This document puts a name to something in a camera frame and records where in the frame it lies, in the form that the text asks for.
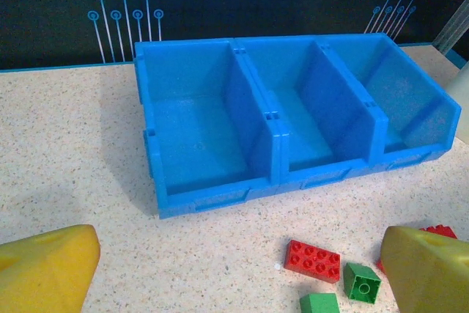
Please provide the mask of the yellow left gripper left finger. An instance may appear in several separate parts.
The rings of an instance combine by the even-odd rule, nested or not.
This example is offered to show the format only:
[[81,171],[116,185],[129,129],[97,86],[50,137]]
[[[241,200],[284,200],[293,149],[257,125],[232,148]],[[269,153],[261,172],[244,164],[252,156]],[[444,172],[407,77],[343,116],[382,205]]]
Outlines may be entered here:
[[99,259],[90,224],[2,244],[1,311],[80,312]]

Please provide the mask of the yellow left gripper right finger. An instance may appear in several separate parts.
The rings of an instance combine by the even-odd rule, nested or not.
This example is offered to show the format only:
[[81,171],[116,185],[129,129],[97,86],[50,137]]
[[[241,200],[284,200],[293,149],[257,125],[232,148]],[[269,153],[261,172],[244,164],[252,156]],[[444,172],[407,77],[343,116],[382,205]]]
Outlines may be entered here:
[[392,226],[380,259],[400,312],[468,311],[467,242]]

